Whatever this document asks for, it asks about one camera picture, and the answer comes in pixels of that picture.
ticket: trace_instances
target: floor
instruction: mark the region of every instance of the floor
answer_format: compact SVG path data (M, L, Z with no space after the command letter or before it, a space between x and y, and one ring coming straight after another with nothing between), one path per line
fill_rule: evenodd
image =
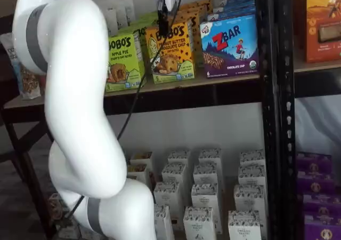
M55 192L47 170L47 158L47 154L31 155L46 198ZM0 239L46 239L28 188L21 182L11 162L0 164Z

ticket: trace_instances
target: snack bag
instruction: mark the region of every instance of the snack bag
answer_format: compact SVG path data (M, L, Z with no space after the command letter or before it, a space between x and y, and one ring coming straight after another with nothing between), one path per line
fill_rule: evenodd
M38 79L20 63L17 57L17 53L13 47L12 33L0 35L0 42L10 57L14 73L17 76L18 88L22 98L31 100L41 96Z

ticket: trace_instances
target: logo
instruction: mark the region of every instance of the logo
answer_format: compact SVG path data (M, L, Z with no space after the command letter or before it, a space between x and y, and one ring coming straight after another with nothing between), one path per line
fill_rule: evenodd
M324 240L331 240L332 239L332 232L329 229L324 229L321 232L321 236Z

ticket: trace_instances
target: small white carton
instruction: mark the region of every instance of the small white carton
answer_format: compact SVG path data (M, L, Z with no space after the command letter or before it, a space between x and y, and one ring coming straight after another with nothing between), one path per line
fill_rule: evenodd
M154 222L157 240L174 240L168 205L154 205Z
M183 230L184 205L179 182L157 182L154 189L157 205L168 205L174 230Z
M221 158L221 149L220 148L211 148L211 149L203 149L199 153L199 162L214 162L217 165L217 174L219 180L220 189L225 192L225 180L224 180L224 172L222 166L222 158Z
M184 163L174 162L167 164L162 170L164 181L176 181L180 183L180 193L184 206L191 204L191 184L188 174L188 167Z
M229 211L229 233L232 240L262 240L257 211Z
M187 240L216 240L213 209L187 207L183 218Z
M151 189L149 170L145 164L128 165L127 177L136 177L136 180L146 184Z
M267 239L264 186L248 184L234 187L234 201L238 211L258 211L262 239Z
M194 207L213 209L213 221L217 234L223 233L221 192L218 184L195 184L192 187L192 203Z

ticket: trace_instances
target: orange box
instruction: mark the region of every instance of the orange box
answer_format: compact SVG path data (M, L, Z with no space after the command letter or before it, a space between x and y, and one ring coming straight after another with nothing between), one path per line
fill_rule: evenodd
M306 61L341 58L341 0L306 0Z

